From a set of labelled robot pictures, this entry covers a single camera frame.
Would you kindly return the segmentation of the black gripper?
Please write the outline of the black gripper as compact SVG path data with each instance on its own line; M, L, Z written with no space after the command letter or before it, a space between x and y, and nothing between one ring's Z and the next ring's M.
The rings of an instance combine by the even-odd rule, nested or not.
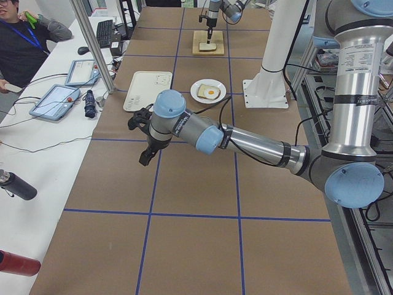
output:
M213 28L216 27L216 19L215 18L207 18L206 25L209 27L207 30L207 41L206 43L209 44L211 42Z
M141 153L139 163L148 166L159 150L169 146L169 140L161 141L151 136L147 137L147 148Z

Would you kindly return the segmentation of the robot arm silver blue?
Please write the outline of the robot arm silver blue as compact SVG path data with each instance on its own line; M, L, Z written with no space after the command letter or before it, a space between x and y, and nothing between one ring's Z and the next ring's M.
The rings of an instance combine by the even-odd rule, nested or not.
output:
M206 19L206 25L208 26L207 30L207 41L209 44L211 42L213 29L217 25L217 19L219 16L219 12L221 11L226 17L228 17L232 22L238 22L243 14L243 10L249 4L249 1L246 0L237 0L234 4L231 4L229 1L224 0L211 0L208 4L208 11L203 15L199 16L199 22L202 22L202 19Z
M289 144L278 138L284 129L286 96L278 93L282 70L306 1L279 1L261 70L244 86L246 106L262 108L267 136L200 117L187 109L175 90L158 94L152 110L141 109L128 123L147 135L139 162L148 165L156 153L178 137L198 151L231 149L264 165L288 169L346 208L362 208L378 200L384 176L375 166L370 146L378 105L379 67L384 42L392 34L391 1L318 1L314 35L340 46L337 82L328 143L321 149Z

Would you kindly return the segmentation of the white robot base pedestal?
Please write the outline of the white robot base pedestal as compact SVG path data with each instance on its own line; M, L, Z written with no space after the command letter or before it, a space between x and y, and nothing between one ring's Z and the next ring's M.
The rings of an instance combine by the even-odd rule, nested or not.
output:
M284 67L307 7L308 1L278 1L260 72L252 80L243 81L245 107L279 109L289 107Z

